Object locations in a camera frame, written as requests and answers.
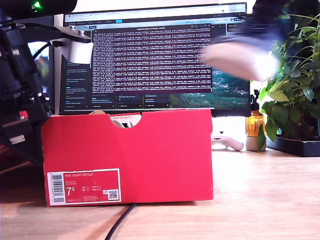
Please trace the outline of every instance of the qr code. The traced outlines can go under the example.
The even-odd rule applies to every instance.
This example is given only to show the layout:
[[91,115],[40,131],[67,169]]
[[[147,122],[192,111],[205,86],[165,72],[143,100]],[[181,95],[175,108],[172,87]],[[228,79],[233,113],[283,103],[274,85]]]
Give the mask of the qr code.
[[108,190],[108,200],[119,200],[119,191],[118,189]]

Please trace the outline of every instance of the red shoe box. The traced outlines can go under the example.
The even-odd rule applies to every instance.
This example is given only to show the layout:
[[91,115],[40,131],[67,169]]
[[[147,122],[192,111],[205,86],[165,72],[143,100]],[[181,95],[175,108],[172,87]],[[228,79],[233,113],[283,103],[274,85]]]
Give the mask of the red shoe box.
[[209,109],[144,112],[121,128],[108,114],[52,116],[42,127],[48,206],[213,199]]

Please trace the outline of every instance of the green light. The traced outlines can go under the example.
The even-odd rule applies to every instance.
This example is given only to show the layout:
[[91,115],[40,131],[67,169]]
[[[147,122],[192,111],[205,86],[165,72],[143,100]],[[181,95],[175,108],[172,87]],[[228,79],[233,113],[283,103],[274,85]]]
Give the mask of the green light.
[[36,1],[33,5],[32,5],[32,9],[34,9],[34,12],[38,12],[38,10],[40,10],[42,7],[40,5],[39,1]]
[[35,2],[34,7],[37,8],[37,9],[40,9],[41,8],[40,2],[38,2],[38,1]]

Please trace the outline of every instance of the white game controller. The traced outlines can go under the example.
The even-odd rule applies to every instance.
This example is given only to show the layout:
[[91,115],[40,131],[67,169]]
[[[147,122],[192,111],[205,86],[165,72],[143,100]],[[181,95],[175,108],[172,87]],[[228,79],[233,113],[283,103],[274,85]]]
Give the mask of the white game controller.
[[241,151],[245,146],[243,142],[239,142],[229,136],[211,136],[211,144],[212,145],[222,144],[226,148],[230,147],[236,151]]

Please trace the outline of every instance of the potted plant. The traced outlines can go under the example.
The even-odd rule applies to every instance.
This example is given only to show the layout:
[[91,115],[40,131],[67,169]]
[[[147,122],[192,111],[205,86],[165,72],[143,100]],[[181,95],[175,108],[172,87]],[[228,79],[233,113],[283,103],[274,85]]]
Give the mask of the potted plant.
[[265,131],[260,127],[258,146],[266,141],[267,147],[282,152],[320,157],[320,14],[290,16],[297,19],[294,30],[273,51],[280,71],[260,90],[260,101],[266,95],[272,100],[262,105],[267,122]]

